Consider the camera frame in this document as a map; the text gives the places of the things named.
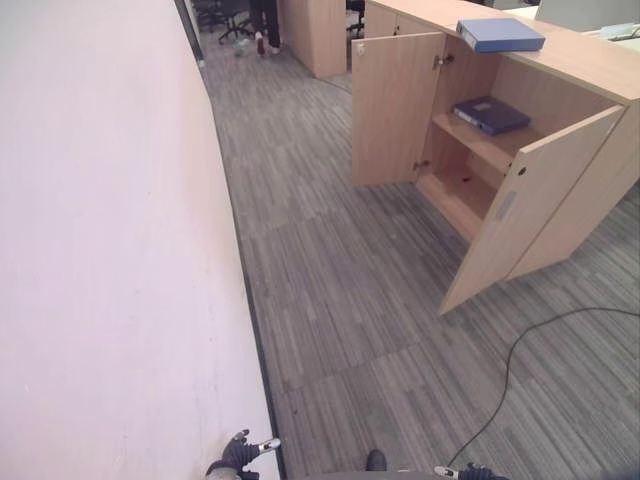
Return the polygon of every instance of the black cable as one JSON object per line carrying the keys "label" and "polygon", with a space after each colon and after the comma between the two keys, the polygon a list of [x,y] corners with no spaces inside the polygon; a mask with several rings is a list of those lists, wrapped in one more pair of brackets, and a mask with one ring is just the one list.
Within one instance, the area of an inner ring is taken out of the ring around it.
{"label": "black cable", "polygon": [[460,449],[456,452],[456,454],[451,457],[451,460],[449,460],[449,463],[447,463],[447,467],[451,467],[451,465],[453,464],[453,462],[456,461],[456,459],[458,458],[458,456],[460,456],[460,454],[462,452],[464,452],[464,450],[471,444],[471,442],[473,442],[476,438],[478,438],[482,432],[484,432],[487,427],[489,425],[491,425],[491,422],[493,422],[493,420],[496,418],[496,415],[498,415],[498,412],[500,411],[500,409],[502,408],[502,404],[504,403],[504,399],[507,396],[507,390],[509,389],[509,375],[511,372],[511,358],[513,357],[513,351],[516,348],[516,345],[518,345],[518,343],[520,343],[520,340],[522,340],[525,335],[537,328],[540,327],[544,327],[545,325],[549,325],[550,323],[555,322],[556,320],[560,320],[561,318],[567,317],[569,315],[573,315],[575,313],[580,313],[580,312],[587,312],[587,311],[602,311],[602,312],[615,312],[615,313],[622,313],[625,315],[633,315],[634,317],[639,317],[640,318],[640,313],[636,313],[636,312],[628,312],[626,310],[621,310],[619,308],[608,308],[608,307],[585,307],[585,308],[578,308],[576,310],[571,310],[569,312],[565,312],[565,313],[561,313],[560,315],[556,315],[553,318],[550,318],[549,320],[545,320],[544,322],[540,322],[540,323],[536,323],[535,325],[531,325],[529,328],[527,328],[524,332],[522,332],[518,338],[516,338],[516,341],[513,342],[513,344],[511,345],[511,348],[509,348],[509,354],[507,355],[507,372],[505,374],[504,377],[504,389],[502,390],[502,396],[500,397],[500,401],[498,402],[498,406],[496,407],[496,409],[493,411],[493,414],[491,415],[491,417],[489,417],[489,420],[487,420],[485,422],[485,424],[480,428],[480,430],[478,430],[478,432],[471,437],[462,447],[460,447]]}

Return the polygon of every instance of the folder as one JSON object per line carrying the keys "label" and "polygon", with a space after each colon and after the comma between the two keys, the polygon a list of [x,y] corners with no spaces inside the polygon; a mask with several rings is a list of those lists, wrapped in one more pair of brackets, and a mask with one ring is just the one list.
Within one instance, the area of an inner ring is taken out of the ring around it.
{"label": "folder", "polygon": [[459,20],[458,33],[478,53],[540,50],[544,37],[515,18]]}

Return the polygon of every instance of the person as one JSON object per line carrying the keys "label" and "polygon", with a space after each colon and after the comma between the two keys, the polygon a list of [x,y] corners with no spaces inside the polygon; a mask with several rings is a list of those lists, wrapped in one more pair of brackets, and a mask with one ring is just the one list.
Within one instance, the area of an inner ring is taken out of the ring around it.
{"label": "person", "polygon": [[251,19],[253,30],[256,32],[255,39],[258,55],[263,56],[265,54],[265,19],[271,53],[274,55],[280,53],[280,27],[278,26],[277,0],[249,0],[249,18]]}
{"label": "person", "polygon": [[[258,456],[271,452],[280,446],[280,440],[272,438],[259,445],[247,444],[249,430],[242,430],[227,443],[222,458],[209,466],[205,473],[206,480],[259,480],[258,472],[245,472],[243,468]],[[484,466],[470,463],[466,470],[456,472],[446,467],[436,467],[440,476],[457,478],[459,480],[509,480],[495,475]],[[380,450],[369,452],[364,472],[320,474],[309,477],[308,480],[429,480],[425,474],[389,473],[387,459]]]}

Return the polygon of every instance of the chair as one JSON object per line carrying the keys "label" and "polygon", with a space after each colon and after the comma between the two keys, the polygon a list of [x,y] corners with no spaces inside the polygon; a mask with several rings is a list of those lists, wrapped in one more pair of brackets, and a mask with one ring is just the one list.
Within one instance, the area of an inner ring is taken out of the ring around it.
{"label": "chair", "polygon": [[236,38],[240,33],[253,35],[253,32],[246,28],[251,23],[249,18],[239,23],[236,20],[238,15],[249,11],[248,0],[196,0],[193,7],[197,12],[196,20],[200,30],[208,28],[209,32],[212,32],[216,25],[227,27],[226,32],[218,38],[220,45],[232,33]]}
{"label": "chair", "polygon": [[360,36],[360,30],[364,29],[364,0],[346,0],[347,10],[358,12],[358,23],[354,23],[347,27],[347,32],[356,31],[356,36]]}
{"label": "chair", "polygon": [[196,22],[198,23],[200,31],[206,28],[209,32],[213,32],[216,25],[227,24],[220,13],[219,0],[195,0],[192,2],[192,5],[196,13]]}
{"label": "chair", "polygon": [[220,7],[219,12],[225,20],[227,31],[220,35],[218,43],[223,44],[224,39],[229,37],[232,33],[238,38],[238,34],[251,36],[253,32],[246,27],[251,23],[249,18],[242,20],[240,23],[236,23],[236,17],[242,13],[249,11],[248,0],[218,0]]}

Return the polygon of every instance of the cable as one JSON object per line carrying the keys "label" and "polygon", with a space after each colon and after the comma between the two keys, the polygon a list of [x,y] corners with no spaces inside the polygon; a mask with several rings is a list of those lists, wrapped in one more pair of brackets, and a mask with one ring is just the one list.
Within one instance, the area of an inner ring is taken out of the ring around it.
{"label": "cable", "polygon": [[343,87],[341,85],[338,85],[337,83],[333,83],[333,82],[330,82],[328,80],[323,80],[322,78],[318,78],[318,77],[313,77],[313,79],[317,80],[319,82],[322,82],[322,83],[326,83],[327,85],[331,85],[332,87],[339,88],[343,92],[347,92],[349,95],[351,95],[351,90],[349,90],[349,89],[347,89],[347,88],[345,88],[345,87]]}
{"label": "cable", "polygon": [[502,390],[502,396],[500,397],[500,401],[498,402],[498,406],[496,407],[496,409],[493,411],[493,414],[491,415],[491,417],[489,417],[489,420],[487,420],[485,422],[485,424],[480,428],[480,430],[477,431],[477,433],[471,437],[462,447],[460,447],[460,449],[456,452],[456,454],[451,457],[451,460],[449,460],[449,463],[447,463],[447,467],[450,467],[453,462],[456,461],[456,459],[460,456],[460,454],[462,452],[464,452],[464,450],[471,444],[471,442],[473,442],[476,438],[478,438],[486,429],[489,425],[491,425],[491,422],[493,422],[493,420],[496,418],[496,415],[498,415],[498,412],[500,411],[500,409],[502,408],[502,404],[504,403],[504,400],[507,396],[507,390],[509,389],[509,375],[510,375],[510,369],[511,369],[511,358],[513,357],[513,351],[516,348],[516,345],[518,345],[518,343],[520,343],[520,340],[522,340],[527,333],[532,332],[533,330],[536,330],[537,328],[540,327],[544,327],[545,325],[549,325],[550,323],[555,322],[556,320],[560,320],[564,317],[567,317],[569,315],[573,315],[575,313],[580,313],[580,312],[587,312],[587,311],[602,311],[602,312],[615,312],[615,313],[622,313],[625,315],[633,315],[634,317],[638,317],[640,318],[640,313],[635,313],[635,312],[628,312],[626,310],[620,310],[618,308],[607,308],[607,307],[585,307],[585,308],[578,308],[576,310],[571,310],[569,312],[565,312],[565,313],[561,313],[560,315],[556,315],[553,318],[550,318],[549,320],[545,320],[544,322],[540,322],[540,323],[536,323],[535,325],[531,325],[529,328],[527,328],[524,332],[522,332],[518,338],[516,338],[516,341],[513,342],[513,344],[511,345],[511,348],[509,348],[509,354],[507,355],[507,372],[505,374],[504,377],[504,389]]}

